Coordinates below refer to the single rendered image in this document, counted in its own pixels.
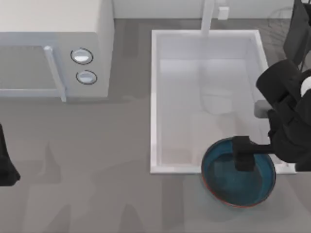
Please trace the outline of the tall white tap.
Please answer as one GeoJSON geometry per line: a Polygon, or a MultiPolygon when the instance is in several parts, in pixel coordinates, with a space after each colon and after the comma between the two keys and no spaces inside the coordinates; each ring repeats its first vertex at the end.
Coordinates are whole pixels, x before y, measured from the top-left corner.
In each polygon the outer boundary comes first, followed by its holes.
{"type": "Polygon", "coordinates": [[[201,22],[201,34],[203,36],[208,36],[211,21],[213,18],[214,9],[216,9],[218,20],[227,20],[229,17],[229,6],[227,4],[228,0],[204,0],[203,3],[203,14],[201,22]]]}

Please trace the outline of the small round microwave knob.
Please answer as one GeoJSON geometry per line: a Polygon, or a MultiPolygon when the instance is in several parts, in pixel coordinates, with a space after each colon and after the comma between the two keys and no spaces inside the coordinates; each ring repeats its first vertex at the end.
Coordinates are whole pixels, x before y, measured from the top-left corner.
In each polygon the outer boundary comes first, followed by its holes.
{"type": "Polygon", "coordinates": [[[76,80],[83,85],[93,85],[98,80],[97,75],[90,70],[77,72],[75,77],[76,80]]]}

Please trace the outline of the white sink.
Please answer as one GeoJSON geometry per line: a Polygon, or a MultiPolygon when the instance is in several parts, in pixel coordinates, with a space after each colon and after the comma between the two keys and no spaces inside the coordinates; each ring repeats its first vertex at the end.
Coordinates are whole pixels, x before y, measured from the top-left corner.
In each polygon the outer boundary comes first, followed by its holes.
{"type": "Polygon", "coordinates": [[[200,173],[206,150],[235,135],[270,142],[255,116],[268,68],[259,31],[153,30],[151,51],[151,173],[200,173]]]}

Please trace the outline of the blue bowl with red rim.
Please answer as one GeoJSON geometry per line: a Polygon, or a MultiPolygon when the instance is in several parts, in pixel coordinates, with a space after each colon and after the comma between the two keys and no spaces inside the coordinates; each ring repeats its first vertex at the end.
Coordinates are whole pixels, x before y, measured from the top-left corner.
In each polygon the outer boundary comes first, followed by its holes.
{"type": "Polygon", "coordinates": [[[276,184],[276,168],[266,153],[254,155],[252,171],[238,171],[233,156],[232,138],[213,143],[201,162],[202,180],[219,201],[241,208],[264,202],[276,184]]]}

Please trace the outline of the pale microwave oven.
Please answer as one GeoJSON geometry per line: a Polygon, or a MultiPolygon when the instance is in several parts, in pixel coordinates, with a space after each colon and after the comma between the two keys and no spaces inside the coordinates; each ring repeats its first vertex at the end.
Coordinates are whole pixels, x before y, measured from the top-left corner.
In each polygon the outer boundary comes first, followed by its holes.
{"type": "Polygon", "coordinates": [[[108,96],[114,43],[112,0],[0,0],[0,98],[60,98],[43,48],[51,46],[69,99],[108,96]],[[70,52],[92,52],[90,64],[70,52]],[[93,85],[76,73],[90,70],[93,85]]]}

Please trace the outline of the large round microwave knob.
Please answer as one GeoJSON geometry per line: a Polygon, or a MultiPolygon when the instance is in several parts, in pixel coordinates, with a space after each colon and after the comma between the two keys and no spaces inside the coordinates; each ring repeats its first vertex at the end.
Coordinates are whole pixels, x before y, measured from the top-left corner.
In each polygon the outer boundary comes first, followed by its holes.
{"type": "Polygon", "coordinates": [[[70,57],[75,63],[80,65],[90,64],[94,59],[92,52],[85,48],[72,50],[70,52],[70,57]]]}

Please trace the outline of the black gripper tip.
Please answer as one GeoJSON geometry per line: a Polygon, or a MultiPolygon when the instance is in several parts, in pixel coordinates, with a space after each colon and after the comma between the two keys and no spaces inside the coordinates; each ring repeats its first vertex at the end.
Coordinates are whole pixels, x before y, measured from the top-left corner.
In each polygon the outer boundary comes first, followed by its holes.
{"type": "Polygon", "coordinates": [[[8,154],[3,127],[0,124],[0,187],[15,185],[21,176],[8,154]]]}

